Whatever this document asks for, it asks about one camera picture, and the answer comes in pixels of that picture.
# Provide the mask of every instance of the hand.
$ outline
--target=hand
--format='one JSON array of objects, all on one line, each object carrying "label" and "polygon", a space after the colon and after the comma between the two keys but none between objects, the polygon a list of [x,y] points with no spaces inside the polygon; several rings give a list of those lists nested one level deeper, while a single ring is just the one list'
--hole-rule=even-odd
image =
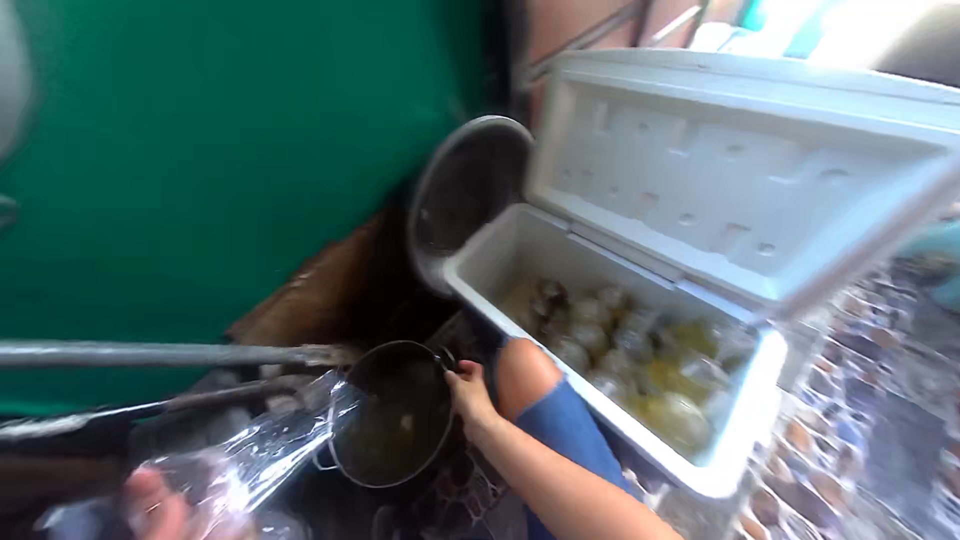
[{"label": "hand", "polygon": [[453,394],[453,408],[464,419],[464,432],[470,441],[492,422],[502,417],[493,408],[490,393],[483,381],[483,366],[470,360],[460,360],[462,374],[446,371],[444,377]]},{"label": "hand", "polygon": [[133,508],[145,516],[140,540],[183,540],[189,510],[182,493],[173,491],[155,469],[133,471],[124,485]]}]

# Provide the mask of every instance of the cloth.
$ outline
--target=cloth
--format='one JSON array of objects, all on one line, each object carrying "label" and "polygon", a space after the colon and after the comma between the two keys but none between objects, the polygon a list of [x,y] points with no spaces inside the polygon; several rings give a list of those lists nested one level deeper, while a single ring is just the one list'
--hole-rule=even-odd
[{"label": "cloth", "polygon": [[[593,422],[587,404],[566,379],[521,412],[516,426],[570,461],[631,493],[620,463]],[[526,513],[529,540],[554,538],[530,508],[526,508]]]}]

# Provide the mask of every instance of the pot handle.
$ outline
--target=pot handle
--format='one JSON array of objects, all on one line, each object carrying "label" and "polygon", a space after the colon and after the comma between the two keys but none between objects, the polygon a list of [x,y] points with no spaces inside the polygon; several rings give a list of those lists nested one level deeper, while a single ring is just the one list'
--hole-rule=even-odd
[{"label": "pot handle", "polygon": [[440,353],[437,355],[437,360],[440,362],[440,365],[445,369],[452,371],[453,373],[460,373],[460,366],[457,365],[457,358],[450,352],[447,347],[441,347]]},{"label": "pot handle", "polygon": [[318,458],[318,456],[320,455],[321,452],[324,451],[324,448],[327,448],[327,447],[324,446],[323,448],[317,450],[316,452],[313,453],[313,455],[310,456],[310,461],[313,461],[313,466],[316,467],[318,471],[332,471],[334,469],[338,469],[339,466],[336,463],[334,463],[333,465],[321,465],[320,459]]}]

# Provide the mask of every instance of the knee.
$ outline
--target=knee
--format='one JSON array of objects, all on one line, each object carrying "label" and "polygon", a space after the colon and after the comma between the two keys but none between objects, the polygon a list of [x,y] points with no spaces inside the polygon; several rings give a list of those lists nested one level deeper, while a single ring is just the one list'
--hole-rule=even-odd
[{"label": "knee", "polygon": [[511,339],[496,363],[500,410],[511,421],[564,379],[550,356],[529,339]]}]

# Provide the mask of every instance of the food in plastic bag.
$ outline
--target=food in plastic bag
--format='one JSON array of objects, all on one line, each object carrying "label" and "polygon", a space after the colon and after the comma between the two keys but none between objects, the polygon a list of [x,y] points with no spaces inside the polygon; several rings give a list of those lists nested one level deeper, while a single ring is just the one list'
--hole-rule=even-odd
[{"label": "food in plastic bag", "polygon": [[570,318],[574,322],[597,325],[604,331],[613,330],[613,315],[595,298],[581,298],[571,303]]},{"label": "food in plastic bag", "polygon": [[630,297],[623,287],[610,285],[597,291],[597,301],[613,315],[614,319],[619,319],[627,312]]},{"label": "food in plastic bag", "polygon": [[562,335],[548,346],[550,352],[562,360],[573,371],[583,375],[590,369],[590,355],[583,345],[572,337]]},{"label": "food in plastic bag", "polygon": [[677,374],[673,389],[697,404],[730,386],[730,378],[720,366],[694,351],[689,351],[681,360]]},{"label": "food in plastic bag", "polygon": [[570,332],[570,310],[567,307],[558,307],[550,315],[550,320],[543,326],[542,335],[546,341],[557,339]]},{"label": "food in plastic bag", "polygon": [[637,413],[644,426],[682,455],[701,451],[712,433],[700,408],[675,392],[646,398]]},{"label": "food in plastic bag", "polygon": [[610,349],[607,334],[597,325],[575,323],[570,326],[570,337],[587,349],[594,361],[598,361]]},{"label": "food in plastic bag", "polygon": [[666,330],[672,335],[677,348],[692,349],[711,358],[716,357],[716,337],[704,321],[670,325]]},{"label": "food in plastic bag", "polygon": [[630,378],[618,377],[616,374],[596,370],[590,373],[588,380],[597,390],[619,404],[626,404],[636,395],[636,390],[631,385]]},{"label": "food in plastic bag", "polygon": [[754,352],[756,335],[743,325],[727,321],[714,322],[709,327],[709,333],[717,344],[713,359],[727,373],[732,373],[743,365]]},{"label": "food in plastic bag", "polygon": [[653,356],[653,345],[646,332],[621,326],[613,335],[613,346],[636,361],[647,361]]},{"label": "food in plastic bag", "polygon": [[634,377],[636,362],[622,349],[610,349],[597,362],[597,370],[620,377]]}]

